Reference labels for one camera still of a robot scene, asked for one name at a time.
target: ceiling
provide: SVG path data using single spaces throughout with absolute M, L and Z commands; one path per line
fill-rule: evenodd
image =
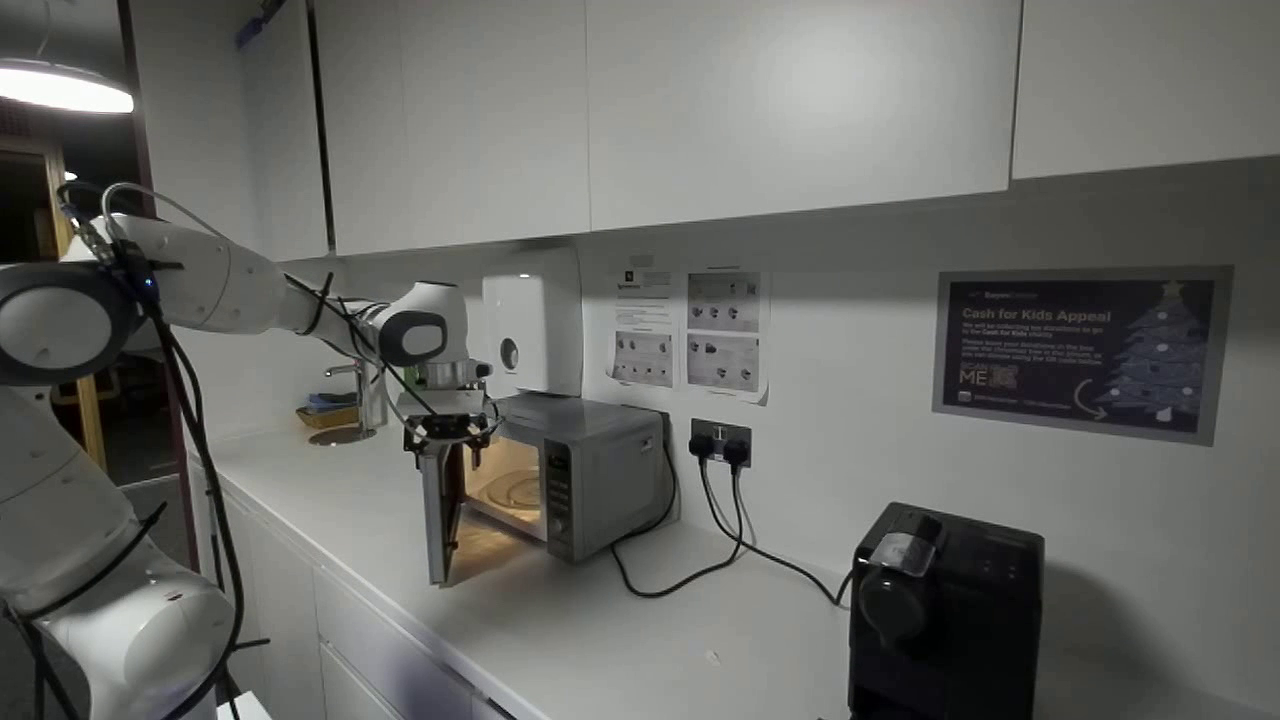
M 37 54 L 44 40 L 44 4 L 44 54 L 109 74 L 123 73 L 129 54 L 115 0 L 0 0 L 0 54 Z

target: white countertop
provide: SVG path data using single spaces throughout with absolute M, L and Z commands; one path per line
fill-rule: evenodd
M 392 433 L 347 447 L 278 440 L 221 450 L 231 495 L 293 529 L 388 614 L 520 720 L 846 720 L 849 612 L 744 554 L 667 598 L 624 590 L 610 554 L 567 567 L 536 545 L 463 532 L 455 584 L 433 589 L 421 474 Z M 661 589 L 727 545 L 667 524 L 630 545 Z M 1097 661 L 1040 650 L 1036 720 L 1277 720 Z

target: black appliance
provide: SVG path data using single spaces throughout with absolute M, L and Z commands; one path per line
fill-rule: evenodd
M 889 505 L 851 561 L 858 720 L 1033 720 L 1045 541 Z

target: sign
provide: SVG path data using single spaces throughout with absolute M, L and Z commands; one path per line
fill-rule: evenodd
M 1229 266 L 958 271 L 935 406 L 1213 440 Z

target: cabinet door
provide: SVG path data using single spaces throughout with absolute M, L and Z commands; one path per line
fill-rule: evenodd
M 273 258 L 330 251 L 322 102 L 308 0 L 287 0 L 239 52 L 256 246 Z
M 1019 0 L 590 0 L 591 228 L 1009 188 Z
M 263 510 L 231 498 L 228 514 L 250 598 L 239 639 L 267 639 L 238 650 L 231 673 L 278 720 L 323 715 L 312 561 Z
M 342 251 L 590 228 L 584 0 L 316 0 Z
M 1018 176 L 1280 152 L 1277 0 L 1028 0 Z
M 252 161 L 238 54 L 239 6 L 134 0 L 134 52 L 151 182 L 252 243 Z
M 323 711 L 333 720 L 395 720 L 395 711 L 388 711 L 388 704 L 379 704 L 330 642 L 322 642 L 322 673 L 323 673 Z
M 395 715 L 473 715 L 473 687 L 452 674 L 436 650 L 369 602 L 354 578 L 322 573 L 322 639 L 360 674 L 360 685 Z
M 478 720 L 518 720 L 518 711 L 478 691 Z

